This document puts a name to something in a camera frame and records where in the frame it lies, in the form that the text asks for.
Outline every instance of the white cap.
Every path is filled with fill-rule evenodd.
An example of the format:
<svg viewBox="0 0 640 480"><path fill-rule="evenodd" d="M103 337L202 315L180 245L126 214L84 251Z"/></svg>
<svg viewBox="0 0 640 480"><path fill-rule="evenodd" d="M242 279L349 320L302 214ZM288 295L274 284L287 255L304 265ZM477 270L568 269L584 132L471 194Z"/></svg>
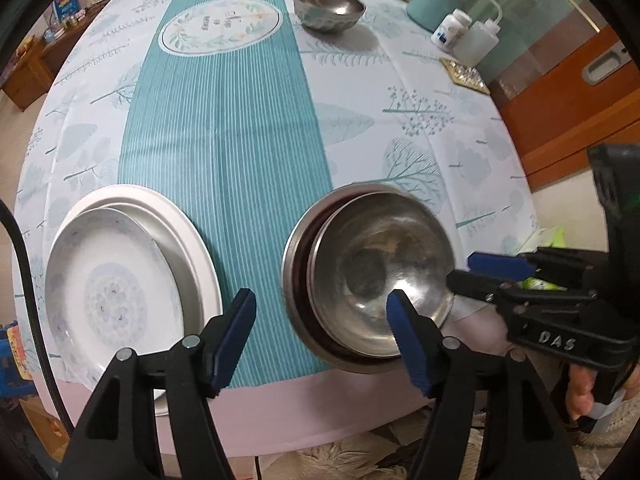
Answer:
<svg viewBox="0 0 640 480"><path fill-rule="evenodd" d="M468 27L469 25L471 25L471 22L473 21L471 19L471 16L469 16L466 12L463 12L460 9L454 10L452 14L453 14L453 17L456 18L460 22L460 25L462 25L463 27Z"/></svg>
<svg viewBox="0 0 640 480"><path fill-rule="evenodd" d="M487 28L487 30L489 31L489 33L493 34L494 36L500 32L500 25L498 25L497 23L494 22L494 20L486 20L484 22L484 26Z"/></svg>

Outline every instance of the teal container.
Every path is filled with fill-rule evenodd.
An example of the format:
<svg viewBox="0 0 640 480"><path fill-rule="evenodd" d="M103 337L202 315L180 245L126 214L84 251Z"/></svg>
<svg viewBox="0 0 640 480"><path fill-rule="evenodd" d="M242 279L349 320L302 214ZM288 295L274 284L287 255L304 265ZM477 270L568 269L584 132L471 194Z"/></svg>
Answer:
<svg viewBox="0 0 640 480"><path fill-rule="evenodd" d="M422 28L434 32L447 14L461 9L464 0L409 0L406 13Z"/></svg>

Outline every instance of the screw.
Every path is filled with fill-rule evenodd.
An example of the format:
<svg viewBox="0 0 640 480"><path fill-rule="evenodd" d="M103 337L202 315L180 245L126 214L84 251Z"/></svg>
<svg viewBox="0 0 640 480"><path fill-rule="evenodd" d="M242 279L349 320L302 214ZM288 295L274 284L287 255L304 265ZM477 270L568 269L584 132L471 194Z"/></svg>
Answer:
<svg viewBox="0 0 640 480"><path fill-rule="evenodd" d="M460 348L460 339L449 335L442 340L442 346L444 346L444 348L448 348L449 350L457 350L458 348Z"/></svg>
<svg viewBox="0 0 640 480"><path fill-rule="evenodd" d="M196 335L188 335L182 340L182 346L185 348L194 348L200 344L200 338Z"/></svg>
<svg viewBox="0 0 640 480"><path fill-rule="evenodd" d="M126 361L133 355L133 350L131 348L121 348L116 352L116 359L118 361Z"/></svg>
<svg viewBox="0 0 640 480"><path fill-rule="evenodd" d="M527 360L527 355L519 348L512 349L509 352L509 357L519 363L523 363Z"/></svg>

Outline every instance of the pink cloth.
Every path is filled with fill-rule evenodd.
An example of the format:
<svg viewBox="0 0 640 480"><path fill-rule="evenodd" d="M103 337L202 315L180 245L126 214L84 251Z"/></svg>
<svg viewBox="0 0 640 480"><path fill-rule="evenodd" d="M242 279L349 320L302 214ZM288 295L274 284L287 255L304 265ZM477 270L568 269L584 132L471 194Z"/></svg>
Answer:
<svg viewBox="0 0 640 480"><path fill-rule="evenodd" d="M504 354L506 327L493 307L483 308L442 330L477 351ZM44 379L34 382L49 413L56 414ZM82 384L58 381L73 422L91 392ZM226 455L257 456L318 446L405 416L426 403L404 368L361 375L329 370L255 388L223 390L210 401ZM162 453L175 454L168 416L156 418Z"/></svg>

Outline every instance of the floral oval emblem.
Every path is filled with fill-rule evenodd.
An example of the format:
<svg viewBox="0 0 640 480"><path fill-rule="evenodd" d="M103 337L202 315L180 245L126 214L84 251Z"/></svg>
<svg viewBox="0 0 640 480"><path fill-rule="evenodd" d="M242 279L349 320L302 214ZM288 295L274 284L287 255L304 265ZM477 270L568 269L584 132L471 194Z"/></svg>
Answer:
<svg viewBox="0 0 640 480"><path fill-rule="evenodd" d="M175 56L209 56L265 40L282 25L262 0L211 0L181 12L160 32L160 48Z"/></svg>

